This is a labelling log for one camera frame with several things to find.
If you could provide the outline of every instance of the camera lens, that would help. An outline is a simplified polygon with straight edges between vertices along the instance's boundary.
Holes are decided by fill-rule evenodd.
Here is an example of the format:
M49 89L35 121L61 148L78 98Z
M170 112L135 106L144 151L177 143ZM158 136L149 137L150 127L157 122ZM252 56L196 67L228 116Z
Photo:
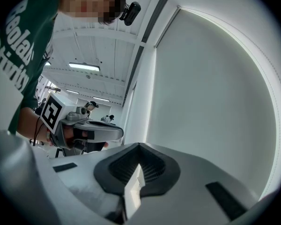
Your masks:
M84 114L86 114L86 108L85 107L83 107L82 109L81 109L81 113L84 115Z

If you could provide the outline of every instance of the black ceiling track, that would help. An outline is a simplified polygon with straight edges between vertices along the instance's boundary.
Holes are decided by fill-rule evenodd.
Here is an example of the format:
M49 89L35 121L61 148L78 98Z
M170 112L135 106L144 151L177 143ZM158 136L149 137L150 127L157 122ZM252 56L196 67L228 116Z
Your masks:
M148 26L146 28L146 31L144 33L144 36L142 38L142 42L146 43L151 32L152 32L152 29L161 13L161 11L163 10L165 4L167 3L168 0L159 0L157 6L155 7L155 10L150 18L150 21L148 23ZM127 98L127 94L128 94L128 91L130 89L130 85L131 85L131 82L132 82L132 79L133 79L133 76L134 76L134 73L135 73L135 70L137 68L137 65L140 61L140 58L141 58L141 55L142 55L142 52L144 50L144 47L140 46L138 52L137 52L137 55L136 55L136 58L135 58L135 61L134 61L134 64L133 64L133 67L132 67L132 70L131 70L131 74L130 74L130 77L129 77L129 81L128 81L128 86L127 86L127 89L126 89L126 92L125 92L125 98L124 98L124 102L123 102L123 106L125 104L125 101L126 101L126 98Z

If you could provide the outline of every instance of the black cap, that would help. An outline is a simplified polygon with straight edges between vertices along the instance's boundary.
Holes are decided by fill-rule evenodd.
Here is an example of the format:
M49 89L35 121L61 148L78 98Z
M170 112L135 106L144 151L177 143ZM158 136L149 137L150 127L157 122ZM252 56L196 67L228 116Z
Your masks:
M91 103L94 107L99 107L96 102L91 101L90 103Z

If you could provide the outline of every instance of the headset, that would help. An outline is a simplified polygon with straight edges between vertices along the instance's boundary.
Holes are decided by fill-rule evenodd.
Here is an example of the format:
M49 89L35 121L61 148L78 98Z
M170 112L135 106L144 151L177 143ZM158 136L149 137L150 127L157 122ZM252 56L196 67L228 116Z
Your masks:
M124 21L126 26L130 26L138 13L141 11L141 6L138 2L133 2L129 6L128 4L125 4L126 8L122 14L122 16L119 18L121 21Z

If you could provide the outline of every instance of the wristband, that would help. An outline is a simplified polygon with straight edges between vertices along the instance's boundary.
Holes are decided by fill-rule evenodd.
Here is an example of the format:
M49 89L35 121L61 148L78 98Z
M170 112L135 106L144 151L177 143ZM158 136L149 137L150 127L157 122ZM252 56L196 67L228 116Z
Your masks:
M47 128L47 136L46 136L47 142L49 143L49 145L52 147L54 146L54 142L51 136L51 131Z

